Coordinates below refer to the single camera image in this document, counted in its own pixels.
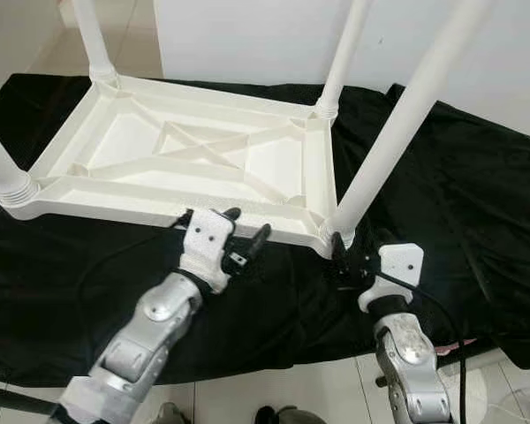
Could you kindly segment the white plastic table top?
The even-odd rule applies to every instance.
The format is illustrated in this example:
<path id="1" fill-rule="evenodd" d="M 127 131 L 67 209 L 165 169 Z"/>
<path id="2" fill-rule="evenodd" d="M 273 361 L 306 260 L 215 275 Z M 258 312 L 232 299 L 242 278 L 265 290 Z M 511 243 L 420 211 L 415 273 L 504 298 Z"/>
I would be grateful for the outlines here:
<path id="1" fill-rule="evenodd" d="M 169 226 L 187 210 L 241 211 L 238 237 L 332 255 L 332 121 L 313 106 L 121 74 L 92 82 L 0 206 Z"/>

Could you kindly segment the black table cloth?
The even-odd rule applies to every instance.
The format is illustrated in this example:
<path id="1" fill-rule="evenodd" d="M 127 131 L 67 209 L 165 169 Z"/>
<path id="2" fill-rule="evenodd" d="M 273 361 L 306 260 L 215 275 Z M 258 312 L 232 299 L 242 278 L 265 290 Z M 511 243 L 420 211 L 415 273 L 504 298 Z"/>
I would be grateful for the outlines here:
<path id="1" fill-rule="evenodd" d="M 13 74 L 0 87 L 0 142 L 30 169 L 93 81 Z M 313 106 L 315 85 L 178 82 Z M 332 121 L 335 193 L 374 145 L 402 86 L 347 87 Z M 0 382 L 60 387 L 83 375 L 136 300 L 175 267 L 182 231 L 0 206 Z M 530 367 L 530 137 L 438 102 L 382 187 L 355 242 L 379 231 L 424 250 L 424 290 L 467 340 L 494 339 Z M 355 291 L 330 283 L 306 246 L 270 241 L 229 290 L 205 299 L 162 384 L 198 382 L 373 351 Z"/>

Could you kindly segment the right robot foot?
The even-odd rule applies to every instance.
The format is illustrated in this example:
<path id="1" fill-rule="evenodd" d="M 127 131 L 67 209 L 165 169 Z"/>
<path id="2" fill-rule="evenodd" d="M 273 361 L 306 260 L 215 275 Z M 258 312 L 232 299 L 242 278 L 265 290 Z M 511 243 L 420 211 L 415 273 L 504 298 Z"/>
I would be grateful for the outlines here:
<path id="1" fill-rule="evenodd" d="M 327 424 L 317 413 L 296 406 L 285 406 L 276 409 L 262 406 L 254 413 L 253 424 Z"/>

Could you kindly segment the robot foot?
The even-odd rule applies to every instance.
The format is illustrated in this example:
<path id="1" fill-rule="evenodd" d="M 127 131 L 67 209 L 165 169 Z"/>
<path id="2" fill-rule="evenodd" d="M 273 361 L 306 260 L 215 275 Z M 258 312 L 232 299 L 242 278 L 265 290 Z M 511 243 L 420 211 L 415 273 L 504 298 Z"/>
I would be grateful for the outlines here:
<path id="1" fill-rule="evenodd" d="M 276 409 L 262 406 L 254 413 L 253 424 L 327 424 L 317 413 L 296 406 L 285 406 Z"/>
<path id="2" fill-rule="evenodd" d="M 150 420 L 148 424 L 192 424 L 192 421 L 172 401 L 164 401 L 163 404 L 160 404 L 155 418 Z"/>

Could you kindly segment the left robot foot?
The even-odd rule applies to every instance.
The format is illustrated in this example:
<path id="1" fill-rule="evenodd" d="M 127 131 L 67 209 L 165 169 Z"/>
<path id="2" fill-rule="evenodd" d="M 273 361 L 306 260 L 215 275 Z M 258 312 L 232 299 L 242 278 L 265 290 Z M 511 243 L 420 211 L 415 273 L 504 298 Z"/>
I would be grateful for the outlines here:
<path id="1" fill-rule="evenodd" d="M 148 424 L 192 424 L 192 421 L 172 401 L 164 401 L 163 404 L 160 404 L 155 418 L 150 420 Z"/>

